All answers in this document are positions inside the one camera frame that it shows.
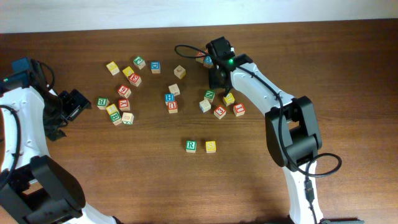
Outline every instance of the black cable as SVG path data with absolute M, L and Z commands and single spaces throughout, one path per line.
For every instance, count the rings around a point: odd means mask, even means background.
M 44 62 L 39 62 L 41 65 L 43 65 L 44 67 L 46 67 L 50 72 L 51 72 L 51 76 L 52 76 L 52 81 L 51 84 L 49 85 L 49 90 L 51 90 L 54 87 L 55 84 L 55 74 L 54 71 L 52 70 L 52 68 L 50 66 L 48 66 L 46 63 Z
M 21 151 L 21 124 L 19 122 L 19 118 L 18 118 L 18 114 L 17 111 L 12 109 L 9 106 L 6 105 L 0 105 L 0 108 L 4 108 L 7 109 L 11 112 L 11 114 L 14 116 L 15 118 L 15 122 L 17 125 L 17 147 L 15 150 L 15 155 L 14 155 L 14 162 L 12 162 L 12 166 L 10 168 L 10 171 L 5 179 L 5 181 L 0 185 L 0 191 L 6 186 L 6 184 L 10 181 L 12 174 L 14 173 L 16 167 L 17 167 L 17 163 L 18 163 L 18 159 L 20 156 L 20 151 Z

